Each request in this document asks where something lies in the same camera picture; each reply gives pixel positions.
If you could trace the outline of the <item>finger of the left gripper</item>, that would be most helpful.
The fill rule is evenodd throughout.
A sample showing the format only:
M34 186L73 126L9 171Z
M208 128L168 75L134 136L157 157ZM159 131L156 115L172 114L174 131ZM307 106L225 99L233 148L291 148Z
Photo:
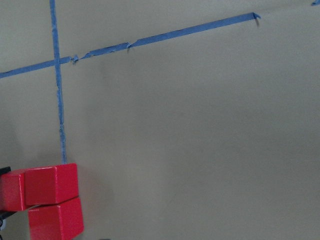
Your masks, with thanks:
M3 167L0 169L0 175L4 175L4 174L7 174L11 171L11 167L10 166L7 166L7 167Z

